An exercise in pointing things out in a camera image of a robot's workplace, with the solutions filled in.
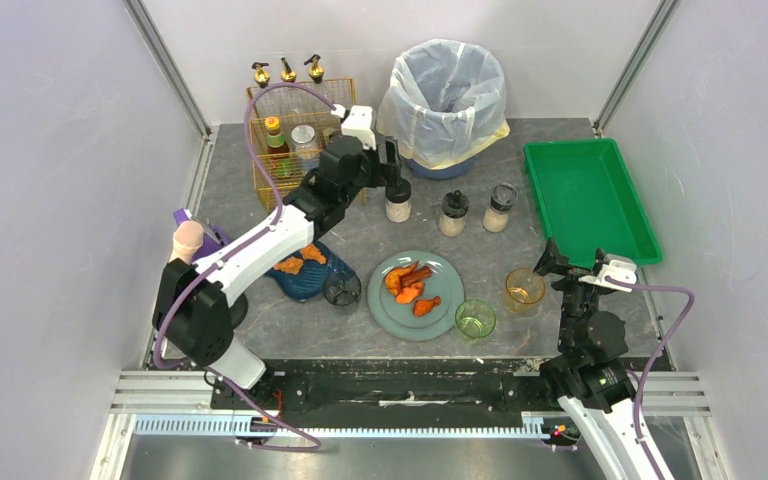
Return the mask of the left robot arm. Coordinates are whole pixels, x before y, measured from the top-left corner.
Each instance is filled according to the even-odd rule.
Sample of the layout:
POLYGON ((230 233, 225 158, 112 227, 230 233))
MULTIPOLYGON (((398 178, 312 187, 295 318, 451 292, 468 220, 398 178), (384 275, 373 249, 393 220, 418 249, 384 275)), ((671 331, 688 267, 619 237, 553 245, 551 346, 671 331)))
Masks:
POLYGON ((255 228, 193 264, 174 259, 164 267, 153 314, 157 339, 182 352, 183 362, 252 388, 266 366, 236 338, 233 305, 275 264, 341 222, 360 191, 401 181, 395 139, 385 138, 377 149, 356 137, 334 137, 318 166, 255 228))

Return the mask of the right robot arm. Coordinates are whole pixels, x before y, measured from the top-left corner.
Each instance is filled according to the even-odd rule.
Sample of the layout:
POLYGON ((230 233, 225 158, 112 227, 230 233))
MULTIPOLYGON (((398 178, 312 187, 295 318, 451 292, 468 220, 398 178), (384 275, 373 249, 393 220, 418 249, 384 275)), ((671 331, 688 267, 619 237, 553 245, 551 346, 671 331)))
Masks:
POLYGON ((539 367, 552 399, 572 419, 608 479, 670 479, 642 418, 642 378, 629 376, 625 322, 600 299, 637 286, 636 264, 597 250, 591 268, 575 266, 549 238, 534 274, 553 274, 561 292, 558 355, 539 367))

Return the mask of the red sauce bottle green label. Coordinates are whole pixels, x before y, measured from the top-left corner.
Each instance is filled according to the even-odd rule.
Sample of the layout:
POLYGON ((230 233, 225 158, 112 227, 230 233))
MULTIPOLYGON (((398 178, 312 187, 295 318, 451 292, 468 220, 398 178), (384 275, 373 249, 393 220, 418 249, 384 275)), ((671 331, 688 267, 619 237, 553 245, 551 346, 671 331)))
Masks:
POLYGON ((282 131, 280 118, 270 116, 264 120, 266 130, 268 160, 272 166, 274 178, 287 178, 294 170, 294 159, 282 131))

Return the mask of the clear oil bottle gold spout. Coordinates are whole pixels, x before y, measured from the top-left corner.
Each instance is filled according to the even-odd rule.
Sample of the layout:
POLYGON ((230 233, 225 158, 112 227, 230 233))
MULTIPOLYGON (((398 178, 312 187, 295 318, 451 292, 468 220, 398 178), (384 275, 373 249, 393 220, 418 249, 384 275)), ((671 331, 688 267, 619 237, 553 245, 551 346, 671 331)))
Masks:
MULTIPOLYGON (((268 63, 253 62, 251 68, 253 69, 253 79, 255 86, 250 90, 250 96, 254 97, 257 93, 260 93, 264 88, 270 84, 270 74, 266 70, 269 66, 268 63)), ((254 113, 259 118, 267 118, 273 116, 279 116, 281 114, 280 105, 277 103, 277 97, 275 92, 267 92, 263 94, 254 106, 254 113)))

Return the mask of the blue ribbed dish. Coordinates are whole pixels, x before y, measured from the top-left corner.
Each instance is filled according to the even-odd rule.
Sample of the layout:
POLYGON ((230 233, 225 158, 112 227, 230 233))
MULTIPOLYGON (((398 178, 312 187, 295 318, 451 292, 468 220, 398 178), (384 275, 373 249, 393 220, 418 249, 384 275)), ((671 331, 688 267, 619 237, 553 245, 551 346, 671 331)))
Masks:
MULTIPOLYGON (((305 260, 304 267, 298 275, 288 275, 277 272, 273 266, 265 273, 265 276, 277 282, 283 293, 296 301, 306 301, 322 293, 322 287, 325 279, 333 272, 342 270, 354 270, 328 246, 321 241, 313 242, 326 255, 327 263, 320 265, 317 262, 305 260)), ((295 256, 302 258, 296 252, 284 257, 282 260, 295 256)))

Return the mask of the brown-sauce bottle gold spout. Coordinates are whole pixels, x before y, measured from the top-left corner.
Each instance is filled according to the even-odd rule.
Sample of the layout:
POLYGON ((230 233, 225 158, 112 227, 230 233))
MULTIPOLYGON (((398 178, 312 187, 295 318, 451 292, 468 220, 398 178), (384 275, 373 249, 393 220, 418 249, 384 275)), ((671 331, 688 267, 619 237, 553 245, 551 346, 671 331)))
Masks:
MULTIPOLYGON (((286 57, 281 57, 281 80, 294 84, 297 80, 296 71, 290 66, 286 57)), ((309 112, 311 97, 304 91, 295 88, 284 88, 278 92, 276 106, 280 116, 299 115, 309 112)))

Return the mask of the small yellow oil bottle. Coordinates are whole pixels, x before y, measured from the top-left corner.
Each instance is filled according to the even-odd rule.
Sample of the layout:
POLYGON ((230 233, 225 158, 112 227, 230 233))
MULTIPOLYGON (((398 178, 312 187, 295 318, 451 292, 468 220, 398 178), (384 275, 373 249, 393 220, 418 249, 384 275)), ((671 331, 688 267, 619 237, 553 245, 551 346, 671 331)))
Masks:
POLYGON ((326 127, 322 130, 322 147, 325 148, 331 140, 338 136, 341 130, 338 127, 326 127))

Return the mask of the black flip-cap spice jar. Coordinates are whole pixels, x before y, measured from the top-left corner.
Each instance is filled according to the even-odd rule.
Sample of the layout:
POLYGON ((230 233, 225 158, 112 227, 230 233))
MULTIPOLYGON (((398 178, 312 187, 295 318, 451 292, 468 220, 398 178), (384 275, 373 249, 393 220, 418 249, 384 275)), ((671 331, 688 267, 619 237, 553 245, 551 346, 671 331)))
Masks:
POLYGON ((443 196, 439 218, 439 229, 443 235, 456 237, 463 232, 469 204, 468 196, 460 190, 447 192, 443 196))

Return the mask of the black cap spice jar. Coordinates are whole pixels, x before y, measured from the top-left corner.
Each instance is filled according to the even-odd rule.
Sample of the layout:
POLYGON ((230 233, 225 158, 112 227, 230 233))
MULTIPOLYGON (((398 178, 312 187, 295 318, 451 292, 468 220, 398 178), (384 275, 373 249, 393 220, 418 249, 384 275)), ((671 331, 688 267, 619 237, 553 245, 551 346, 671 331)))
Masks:
POLYGON ((394 223, 403 223, 411 215, 412 186, 408 180, 401 179, 385 188, 386 215, 394 223))

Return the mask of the grey-green round plate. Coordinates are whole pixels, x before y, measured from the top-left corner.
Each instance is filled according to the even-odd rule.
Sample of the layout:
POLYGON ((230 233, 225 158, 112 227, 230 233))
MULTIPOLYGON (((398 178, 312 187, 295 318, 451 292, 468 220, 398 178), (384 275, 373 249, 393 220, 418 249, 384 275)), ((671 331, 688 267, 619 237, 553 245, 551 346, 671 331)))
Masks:
POLYGON ((465 300, 462 279, 445 258, 426 251, 407 250, 383 260, 373 271, 366 287, 368 308, 381 328, 408 341, 427 341, 449 331, 455 323, 455 311, 465 300), (396 267, 428 266, 431 276, 424 280, 424 293, 419 300, 439 297, 441 303, 429 313, 416 316, 413 303, 399 304, 385 285, 385 276, 396 267))

